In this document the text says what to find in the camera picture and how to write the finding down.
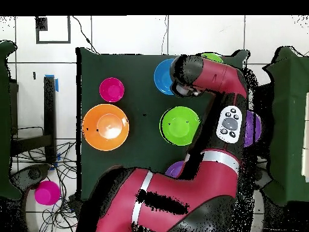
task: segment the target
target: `orange bowl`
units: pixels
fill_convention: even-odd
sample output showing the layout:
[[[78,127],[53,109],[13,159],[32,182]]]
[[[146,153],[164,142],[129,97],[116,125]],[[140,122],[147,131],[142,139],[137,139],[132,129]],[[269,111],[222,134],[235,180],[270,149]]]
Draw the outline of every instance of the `orange bowl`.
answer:
[[[125,113],[111,104],[90,109],[83,119],[85,140],[95,149],[109,151],[120,147],[129,134]]]

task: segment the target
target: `table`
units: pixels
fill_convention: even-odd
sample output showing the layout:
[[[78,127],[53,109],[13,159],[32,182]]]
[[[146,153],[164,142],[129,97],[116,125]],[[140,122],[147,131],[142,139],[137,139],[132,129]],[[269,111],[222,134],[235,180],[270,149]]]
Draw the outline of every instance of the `table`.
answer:
[[[165,173],[171,164],[184,160],[187,147],[173,146],[162,138],[160,118],[175,106],[189,107],[201,118],[211,95],[177,98],[157,89],[153,80],[157,65],[176,56],[99,55],[84,48],[78,50],[81,56],[81,63],[77,63],[81,65],[78,67],[81,68],[81,121],[88,110],[108,103],[101,98],[99,86],[104,79],[116,77],[123,82],[125,91],[124,97],[113,104],[124,111],[130,125],[123,145],[109,152],[94,149],[81,136],[81,200],[89,198],[95,183],[111,166],[142,167]],[[224,63],[242,68],[246,56],[246,51],[240,51],[222,59]]]

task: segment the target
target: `magenta cup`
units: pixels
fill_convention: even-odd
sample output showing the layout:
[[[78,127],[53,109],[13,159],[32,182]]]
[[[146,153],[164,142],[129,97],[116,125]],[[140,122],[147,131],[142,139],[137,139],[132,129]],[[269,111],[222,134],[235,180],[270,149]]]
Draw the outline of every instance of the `magenta cup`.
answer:
[[[183,163],[184,161],[179,161],[179,162],[172,164],[165,172],[165,175],[176,178],[181,171]]]
[[[52,181],[42,181],[34,192],[36,202],[41,205],[53,205],[60,197],[59,186]]]
[[[105,79],[100,85],[100,95],[107,102],[117,102],[123,97],[123,83],[114,77]]]

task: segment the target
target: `dark green board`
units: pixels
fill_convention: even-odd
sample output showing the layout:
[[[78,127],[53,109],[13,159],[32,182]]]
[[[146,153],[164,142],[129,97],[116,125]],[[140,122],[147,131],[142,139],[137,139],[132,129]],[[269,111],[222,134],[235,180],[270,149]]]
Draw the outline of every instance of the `dark green board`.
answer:
[[[161,136],[159,121],[162,114],[175,106],[186,106],[200,117],[211,96],[177,98],[161,93],[153,74],[157,65],[176,56],[94,54],[81,48],[81,118],[96,105],[107,103],[99,94],[100,83],[108,77],[120,79],[124,97],[114,103],[129,119],[129,136],[119,148],[103,152],[81,139],[81,200],[87,200],[99,177],[114,165],[151,168],[165,173],[168,167],[185,157],[186,146],[173,146]],[[242,68],[247,52],[236,57],[223,57],[225,63]]]
[[[274,81],[275,127],[270,144],[270,174],[274,181],[264,192],[280,206],[289,201],[309,202],[309,183],[301,175],[309,57],[298,57],[289,47],[283,47],[266,70]]]

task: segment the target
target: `bowl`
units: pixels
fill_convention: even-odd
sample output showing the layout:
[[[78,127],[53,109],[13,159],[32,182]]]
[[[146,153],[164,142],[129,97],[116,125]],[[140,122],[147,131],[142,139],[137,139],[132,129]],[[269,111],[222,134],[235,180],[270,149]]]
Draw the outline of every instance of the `bowl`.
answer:
[[[171,108],[160,119],[160,132],[163,138],[177,146],[189,145],[200,124],[199,116],[190,108]]]
[[[215,62],[223,63],[223,60],[218,55],[216,55],[214,53],[203,53],[201,56],[205,57],[209,60],[213,60]]]
[[[111,104],[100,104],[90,109],[83,119],[85,140],[95,149],[114,150],[125,142],[129,121],[125,113]]]
[[[59,186],[52,181],[42,181],[34,191],[34,198],[41,205],[54,205],[60,198]]]
[[[105,79],[100,85],[100,95],[107,102],[117,102],[124,95],[123,83],[114,77]]]
[[[160,92],[166,95],[174,95],[170,89],[172,81],[170,76],[170,66],[174,59],[167,59],[159,63],[154,71],[153,79]]]
[[[178,161],[174,164],[172,164],[167,171],[165,172],[165,175],[169,176],[169,177],[173,177],[176,178],[178,176],[178,174],[181,171],[181,168],[183,166],[184,161]]]
[[[254,130],[254,112],[247,111],[246,115],[246,131],[244,133],[244,147],[249,147],[253,144],[253,130]],[[262,133],[261,118],[255,114],[255,142],[259,140]]]

